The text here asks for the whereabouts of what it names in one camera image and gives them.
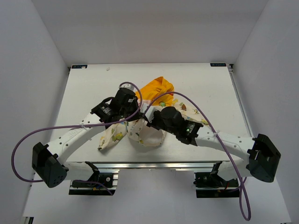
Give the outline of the cream dinosaur print baby jacket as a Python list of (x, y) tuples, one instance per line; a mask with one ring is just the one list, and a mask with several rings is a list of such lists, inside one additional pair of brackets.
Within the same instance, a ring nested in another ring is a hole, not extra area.
[[(141, 88), (140, 91), (142, 101), (149, 104), (154, 98), (163, 93), (175, 91), (175, 89), (173, 84), (168, 82), (164, 77), (158, 77)], [(208, 125), (207, 120), (193, 105), (189, 104), (188, 101), (181, 101), (180, 99), (174, 98), (172, 94), (160, 97), (152, 106), (158, 110), (173, 106), (185, 119)], [(101, 151), (110, 148), (118, 144), (126, 136), (145, 147), (156, 147), (164, 141), (166, 131), (147, 127), (146, 121), (143, 119), (114, 124), (103, 132), (98, 150)]]

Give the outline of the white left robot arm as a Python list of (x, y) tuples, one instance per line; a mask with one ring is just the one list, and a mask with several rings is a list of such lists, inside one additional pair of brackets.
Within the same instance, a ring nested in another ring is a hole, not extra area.
[(72, 128), (47, 144), (33, 147), (32, 168), (49, 188), (64, 180), (81, 180), (94, 186), (99, 180), (98, 168), (89, 161), (68, 162), (67, 159), (93, 136), (105, 131), (114, 122), (133, 117), (138, 98), (128, 88), (120, 88), (114, 97), (103, 100), (91, 109), (78, 128)]

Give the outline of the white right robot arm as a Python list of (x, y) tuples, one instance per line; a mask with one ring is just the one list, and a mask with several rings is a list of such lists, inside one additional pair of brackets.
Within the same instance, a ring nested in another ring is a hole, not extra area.
[(222, 186), (238, 177), (254, 177), (263, 182), (275, 179), (281, 153), (270, 138), (258, 134), (255, 138), (240, 137), (224, 132), (214, 132), (210, 126), (185, 119), (172, 106), (161, 111), (149, 107), (144, 112), (147, 126), (173, 134), (186, 145), (208, 147), (237, 157), (231, 162), (215, 163), (211, 172), (211, 181)]

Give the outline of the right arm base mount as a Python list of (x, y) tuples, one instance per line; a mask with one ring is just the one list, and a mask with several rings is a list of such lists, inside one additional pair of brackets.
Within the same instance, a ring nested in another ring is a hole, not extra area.
[(222, 178), (213, 178), (209, 172), (194, 173), (194, 182), (197, 198), (238, 198), (240, 195), (237, 179), (225, 181)]

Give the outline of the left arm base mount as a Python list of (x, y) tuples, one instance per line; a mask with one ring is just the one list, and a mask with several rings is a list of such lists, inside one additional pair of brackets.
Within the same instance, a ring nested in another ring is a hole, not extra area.
[(72, 181), (69, 195), (76, 196), (113, 196), (118, 185), (119, 170), (102, 169), (88, 181)]

